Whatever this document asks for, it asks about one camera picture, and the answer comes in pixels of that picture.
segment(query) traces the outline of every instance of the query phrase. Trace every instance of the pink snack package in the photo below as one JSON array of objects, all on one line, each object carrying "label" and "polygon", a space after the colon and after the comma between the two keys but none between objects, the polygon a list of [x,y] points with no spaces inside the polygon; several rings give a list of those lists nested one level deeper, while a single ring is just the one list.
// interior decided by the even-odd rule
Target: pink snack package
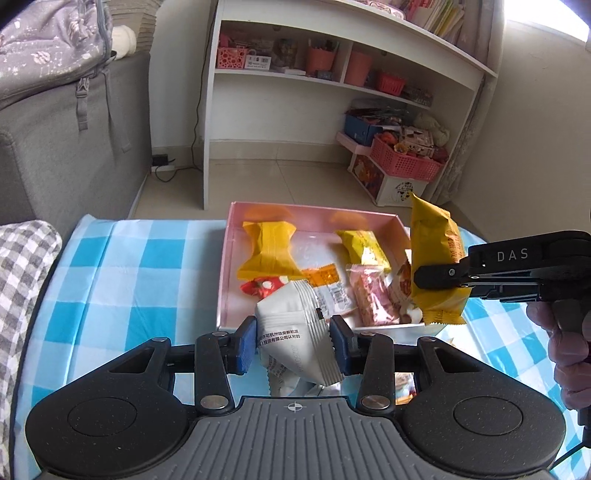
[{"label": "pink snack package", "polygon": [[383,268],[373,265],[351,265],[349,282],[366,327],[400,323],[400,313],[388,295]]}]

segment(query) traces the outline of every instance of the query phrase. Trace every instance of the tile floor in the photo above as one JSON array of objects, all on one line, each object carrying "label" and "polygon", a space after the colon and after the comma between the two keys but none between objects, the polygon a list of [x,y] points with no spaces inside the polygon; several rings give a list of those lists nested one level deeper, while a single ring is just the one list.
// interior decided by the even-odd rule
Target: tile floor
[{"label": "tile floor", "polygon": [[[158,174],[168,179],[169,172]],[[395,213],[410,224],[411,209],[377,207],[347,166],[290,160],[216,160],[210,165],[210,206],[201,206],[202,174],[180,170],[168,183],[147,178],[134,218],[225,219],[230,203],[270,202],[341,207]],[[445,207],[460,226],[476,232],[472,223],[453,204]]]}]

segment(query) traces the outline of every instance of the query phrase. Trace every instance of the gray checkered cushion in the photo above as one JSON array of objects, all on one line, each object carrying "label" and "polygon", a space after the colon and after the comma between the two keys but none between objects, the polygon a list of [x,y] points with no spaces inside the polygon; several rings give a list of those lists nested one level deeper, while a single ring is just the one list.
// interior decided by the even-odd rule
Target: gray checkered cushion
[{"label": "gray checkered cushion", "polygon": [[48,223],[0,226],[0,476],[6,480],[21,353],[39,291],[60,250],[60,235]]}]

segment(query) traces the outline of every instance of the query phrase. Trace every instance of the human hand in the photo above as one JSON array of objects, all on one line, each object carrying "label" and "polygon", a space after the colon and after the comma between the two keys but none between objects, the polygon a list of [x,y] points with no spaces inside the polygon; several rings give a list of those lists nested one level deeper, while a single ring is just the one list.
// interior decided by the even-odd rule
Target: human hand
[{"label": "human hand", "polygon": [[[530,303],[527,316],[541,326],[550,336],[548,357],[554,363],[554,380],[561,386],[561,397],[569,410],[579,410],[591,405],[591,364],[584,360],[589,356],[589,344],[581,333],[562,332],[558,328],[550,304]],[[591,332],[587,319],[583,331]]]}]

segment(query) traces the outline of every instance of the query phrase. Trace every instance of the screw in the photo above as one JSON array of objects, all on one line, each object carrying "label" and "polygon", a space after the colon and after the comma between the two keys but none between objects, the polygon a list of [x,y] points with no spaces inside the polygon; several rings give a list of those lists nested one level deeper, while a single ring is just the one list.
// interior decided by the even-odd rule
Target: screw
[{"label": "screw", "polygon": [[206,395],[199,402],[203,408],[208,410],[220,410],[228,405],[229,401],[222,395]]},{"label": "screw", "polygon": [[371,410],[383,410],[390,406],[390,401],[382,395],[367,395],[361,399],[361,404]]}]

